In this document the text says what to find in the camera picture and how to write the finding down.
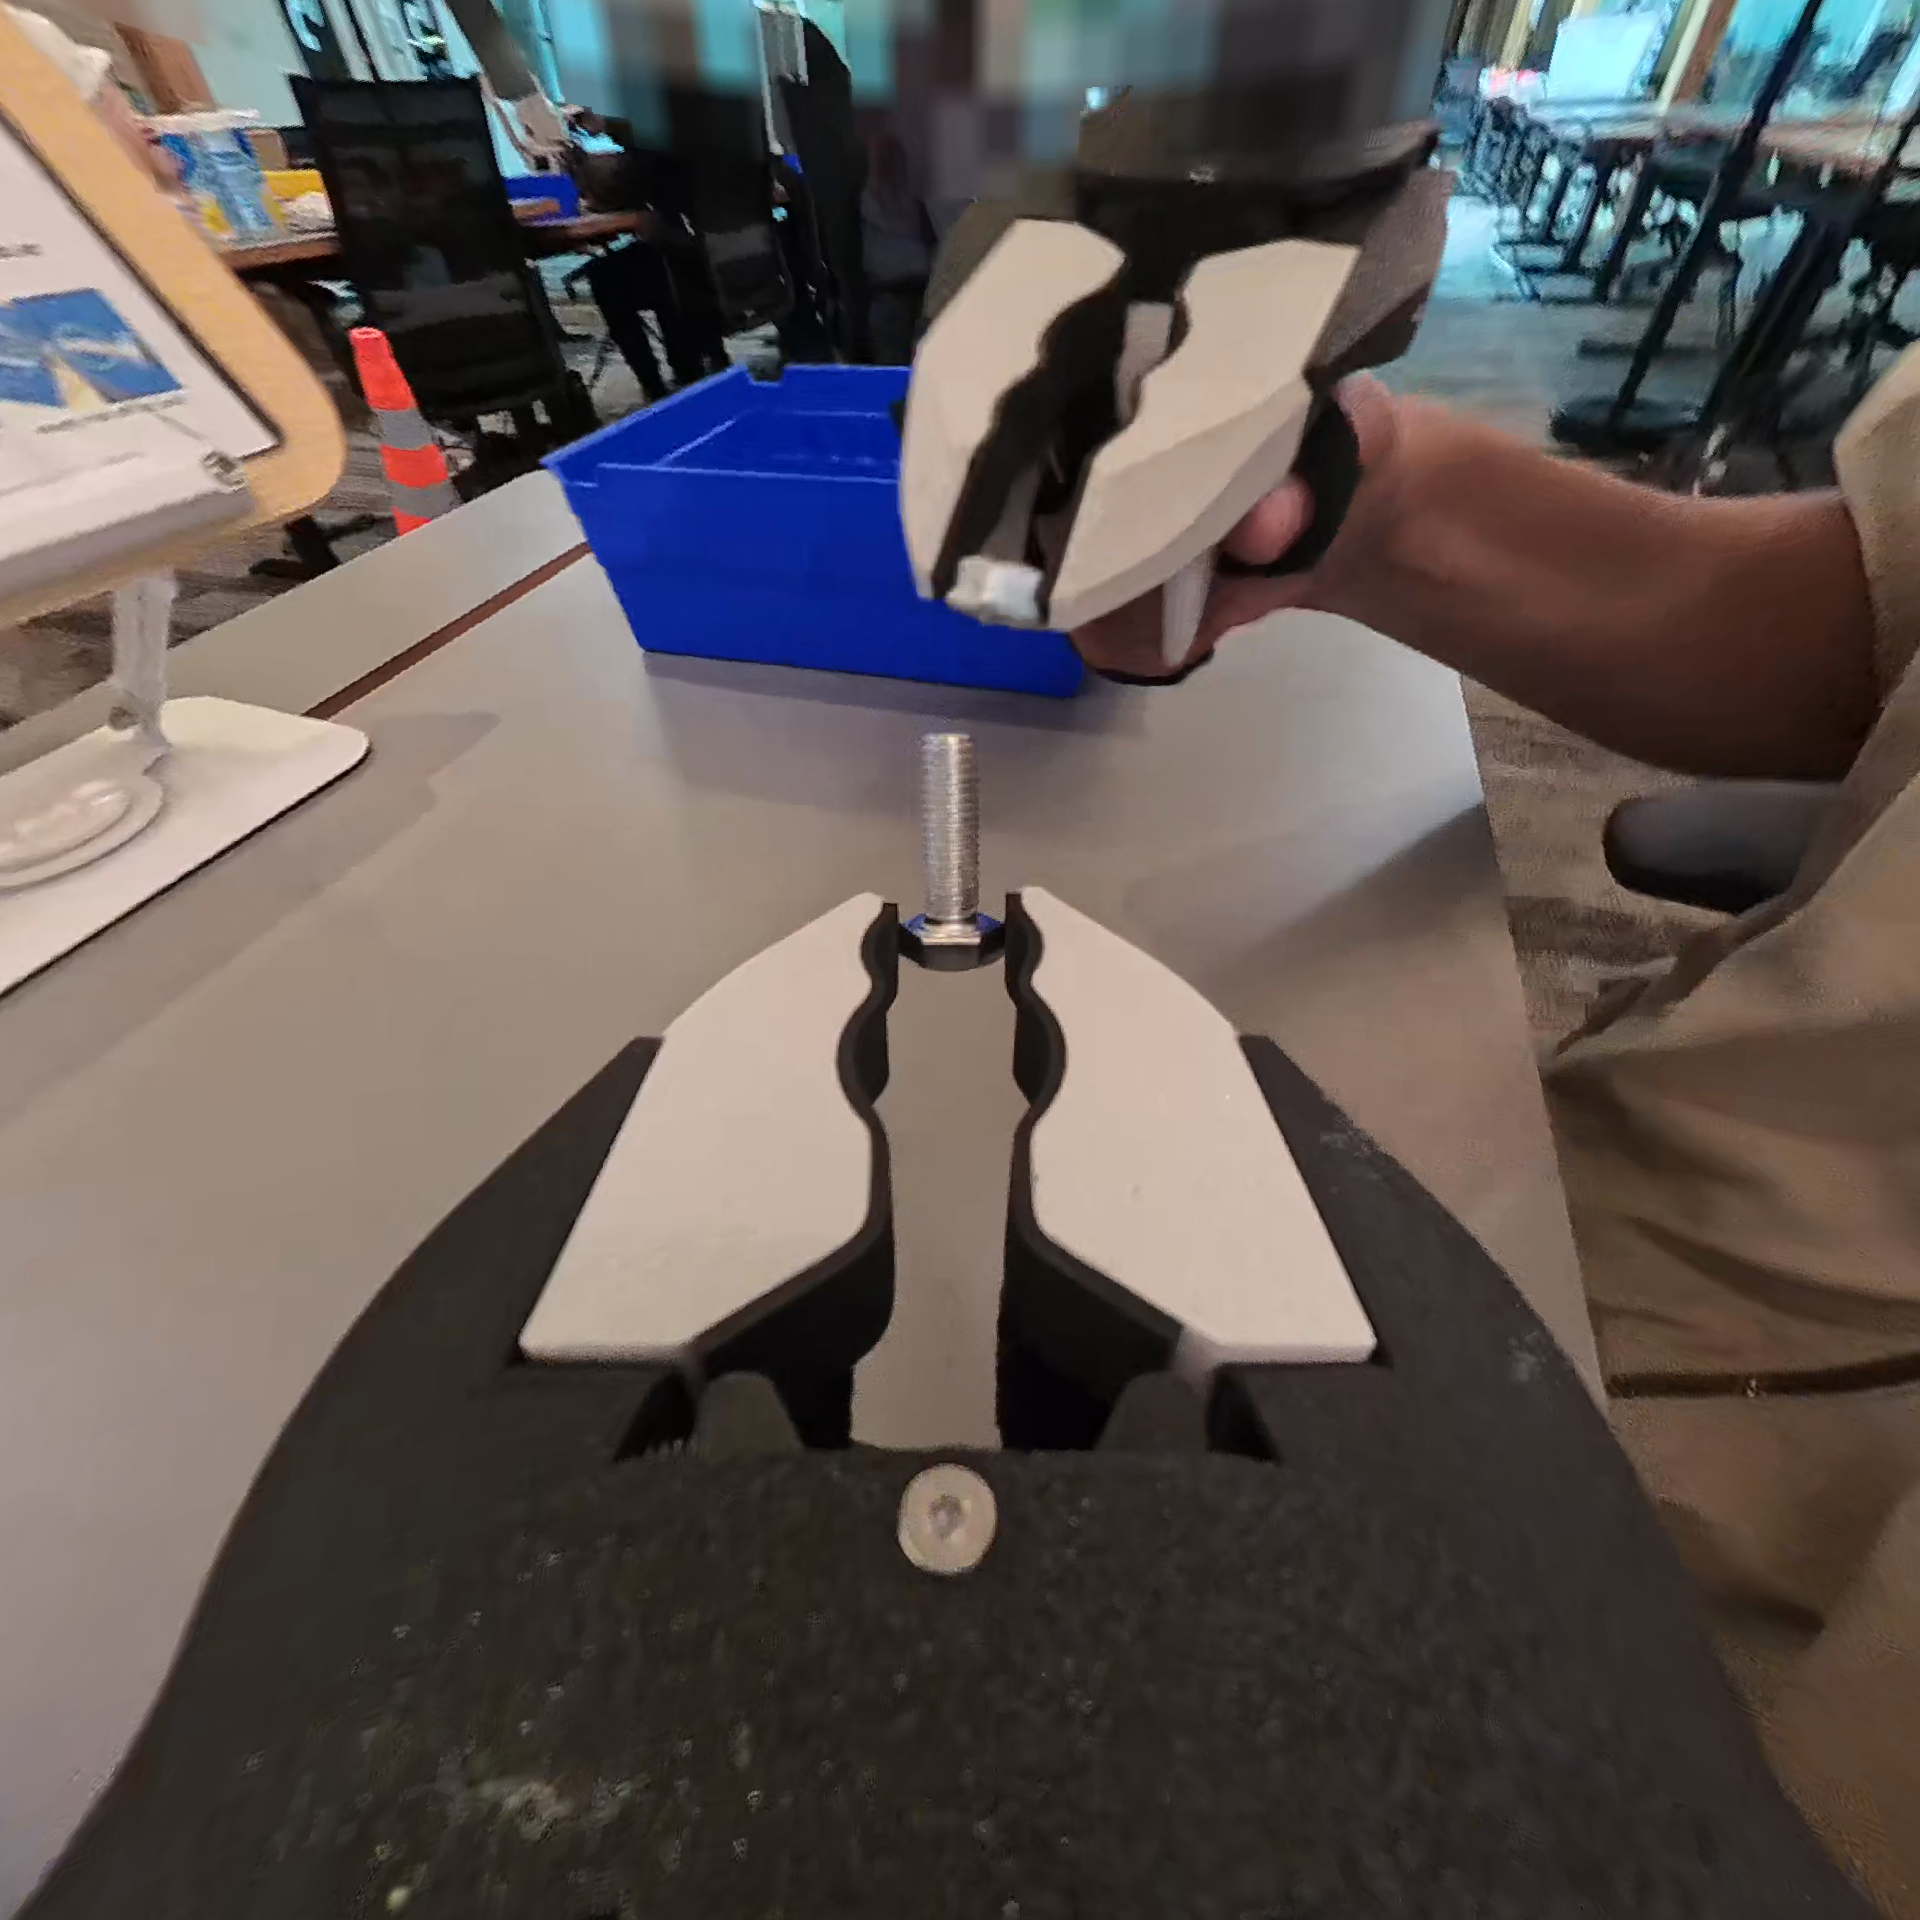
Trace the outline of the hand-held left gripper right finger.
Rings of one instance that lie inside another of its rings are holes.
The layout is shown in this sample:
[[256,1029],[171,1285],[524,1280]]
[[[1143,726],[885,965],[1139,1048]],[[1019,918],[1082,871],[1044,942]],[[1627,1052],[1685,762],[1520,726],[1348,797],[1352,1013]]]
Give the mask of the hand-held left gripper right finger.
[[1174,1374],[1381,1357],[1236,1025],[1060,896],[1005,901],[1014,1129],[998,1413],[1111,1414]]

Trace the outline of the blue plastic bin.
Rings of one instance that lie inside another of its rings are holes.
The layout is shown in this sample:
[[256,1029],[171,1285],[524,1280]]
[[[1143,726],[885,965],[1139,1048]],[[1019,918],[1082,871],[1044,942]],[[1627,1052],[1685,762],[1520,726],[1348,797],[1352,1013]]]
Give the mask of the blue plastic bin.
[[898,518],[904,367],[709,375],[544,457],[638,646],[1069,698],[1064,634],[916,594]]

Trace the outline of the steel hex bolt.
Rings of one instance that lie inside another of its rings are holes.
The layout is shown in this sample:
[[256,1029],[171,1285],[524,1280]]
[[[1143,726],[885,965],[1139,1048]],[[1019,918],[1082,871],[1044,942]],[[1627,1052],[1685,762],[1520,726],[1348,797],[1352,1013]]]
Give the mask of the steel hex bolt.
[[923,904],[900,926],[902,952],[928,970],[974,970],[997,958],[1004,926],[982,909],[978,777],[968,734],[918,738]]

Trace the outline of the person's right hand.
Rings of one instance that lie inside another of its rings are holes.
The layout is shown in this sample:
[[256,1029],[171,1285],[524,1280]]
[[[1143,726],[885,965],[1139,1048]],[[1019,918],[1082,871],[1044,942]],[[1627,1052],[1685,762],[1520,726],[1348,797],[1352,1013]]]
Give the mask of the person's right hand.
[[1270,615],[1352,615],[1388,573],[1388,521],[1403,481],[1397,396],[1370,372],[1346,377],[1331,399],[1358,449],[1358,484],[1335,537],[1309,566],[1316,496],[1290,474],[1227,532],[1191,634],[1173,655],[1162,634],[1164,590],[1069,631],[1082,663],[1107,681],[1164,685],[1200,669],[1234,633]]

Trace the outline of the instruction board on white stand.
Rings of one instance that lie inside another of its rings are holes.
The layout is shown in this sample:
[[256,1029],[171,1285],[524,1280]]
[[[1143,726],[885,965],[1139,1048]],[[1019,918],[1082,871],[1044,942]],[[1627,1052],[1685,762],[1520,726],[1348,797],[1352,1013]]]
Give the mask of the instruction board on white stand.
[[106,54],[5,4],[5,633],[102,592],[109,663],[5,744],[2,991],[367,757],[354,726],[168,690],[181,564],[316,505],[346,432],[109,93]]

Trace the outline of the steel hex nut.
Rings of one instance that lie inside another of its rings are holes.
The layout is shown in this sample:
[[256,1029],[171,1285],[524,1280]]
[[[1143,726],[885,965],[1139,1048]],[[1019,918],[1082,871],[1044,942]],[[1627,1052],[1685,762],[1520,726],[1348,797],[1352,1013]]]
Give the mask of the steel hex nut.
[[1050,575],[1028,560],[964,556],[956,562],[943,602],[986,625],[1036,633],[1050,624]]

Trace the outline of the black mesh office chair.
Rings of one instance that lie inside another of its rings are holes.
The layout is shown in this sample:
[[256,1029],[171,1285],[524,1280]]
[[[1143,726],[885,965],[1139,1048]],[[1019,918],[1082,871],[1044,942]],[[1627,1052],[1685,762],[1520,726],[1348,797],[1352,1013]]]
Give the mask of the black mesh office chair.
[[476,80],[293,78],[363,325],[432,425],[511,415],[539,449],[602,425],[525,252]]

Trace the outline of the orange traffic cone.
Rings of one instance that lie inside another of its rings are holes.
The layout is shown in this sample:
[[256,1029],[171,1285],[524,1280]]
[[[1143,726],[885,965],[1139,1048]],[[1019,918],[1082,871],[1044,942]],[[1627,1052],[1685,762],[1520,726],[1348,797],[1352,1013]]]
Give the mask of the orange traffic cone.
[[362,325],[350,329],[347,341],[373,415],[395,532],[406,537],[458,509],[462,500],[440,441],[423,418],[388,335]]

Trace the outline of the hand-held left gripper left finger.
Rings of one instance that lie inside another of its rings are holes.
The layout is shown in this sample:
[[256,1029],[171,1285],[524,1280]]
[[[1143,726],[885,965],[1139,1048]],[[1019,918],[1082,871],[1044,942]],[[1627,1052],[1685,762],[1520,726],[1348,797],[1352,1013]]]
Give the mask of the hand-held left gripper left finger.
[[853,896],[740,962],[663,1032],[518,1357],[756,1374],[850,1414],[896,1298],[890,1076],[898,913]]

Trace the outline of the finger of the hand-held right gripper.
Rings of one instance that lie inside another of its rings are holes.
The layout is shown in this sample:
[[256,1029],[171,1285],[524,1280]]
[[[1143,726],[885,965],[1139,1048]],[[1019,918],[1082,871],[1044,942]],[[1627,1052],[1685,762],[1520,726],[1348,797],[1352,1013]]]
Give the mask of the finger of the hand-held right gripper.
[[1268,241],[1184,276],[1179,327],[1088,460],[1046,598],[1075,638],[1124,613],[1135,649],[1123,673],[1188,671],[1223,544],[1292,474],[1311,505],[1278,568],[1315,564],[1336,535],[1360,455],[1315,380],[1358,260],[1356,245]]
[[1124,252],[1082,223],[1014,220],[926,325],[900,418],[898,518],[918,596],[989,553],[1046,570],[1118,425]]

